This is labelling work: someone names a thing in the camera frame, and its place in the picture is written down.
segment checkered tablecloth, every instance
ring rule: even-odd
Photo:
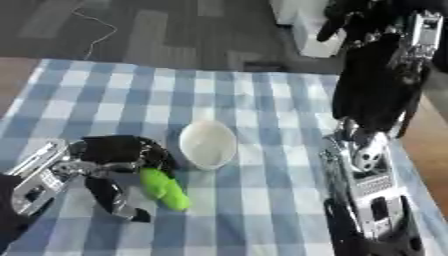
[[[134,134],[168,147],[191,198],[186,212],[146,199],[138,177],[117,176],[150,224],[105,213],[73,184],[8,255],[332,255],[322,207],[318,150],[335,122],[336,76],[203,72],[129,64],[43,60],[0,125],[0,167],[53,138]],[[238,138],[217,172],[186,165],[181,129],[215,119]],[[401,146],[393,145],[400,184],[410,195],[426,255],[448,255],[448,229]]]

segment green toy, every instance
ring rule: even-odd
[[[166,206],[176,211],[183,211],[190,206],[190,199],[183,193],[175,179],[154,168],[140,170],[140,180],[145,192],[160,199]]]

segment white bowl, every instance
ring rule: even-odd
[[[193,165],[211,171],[232,160],[236,152],[236,137],[220,122],[198,121],[182,130],[179,147]]]

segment cable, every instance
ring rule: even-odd
[[[89,46],[89,51],[86,53],[86,55],[85,55],[84,58],[83,58],[84,60],[88,60],[88,59],[90,58],[90,56],[92,55],[92,53],[93,53],[93,49],[94,49],[95,45],[101,43],[102,41],[104,41],[104,40],[106,40],[106,39],[108,39],[110,36],[112,36],[113,34],[115,34],[115,33],[118,31],[118,29],[117,29],[117,27],[115,27],[114,25],[111,25],[111,24],[109,24],[109,23],[106,23],[106,22],[104,22],[104,21],[102,21],[102,20],[100,20],[100,19],[98,19],[98,18],[91,17],[91,16],[87,16],[87,15],[85,15],[85,14],[83,14],[83,13],[80,13],[80,12],[79,12],[79,9],[81,9],[81,4],[78,5],[75,9],[73,9],[72,13],[73,13],[74,15],[79,16],[79,17],[81,17],[81,18],[84,18],[84,19],[86,19],[86,20],[93,20],[93,21],[96,21],[96,22],[98,22],[98,23],[100,23],[100,24],[103,24],[103,25],[105,25],[105,26],[107,26],[107,27],[109,27],[109,28],[112,29],[111,32],[107,33],[106,35],[104,35],[104,36],[102,36],[102,37],[100,37],[100,38],[98,38],[98,39],[96,39],[95,41],[93,41],[93,42],[90,44],[90,46]]]

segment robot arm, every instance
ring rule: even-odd
[[[172,178],[173,157],[156,142],[136,136],[86,137],[74,143],[47,143],[13,169],[0,174],[0,253],[19,238],[75,180],[112,215],[149,222],[143,209],[128,205],[110,172],[157,168]]]
[[[424,255],[388,144],[413,117],[446,14],[442,1],[341,1],[318,39],[347,31],[333,98],[340,121],[320,154],[325,211],[336,255]]]

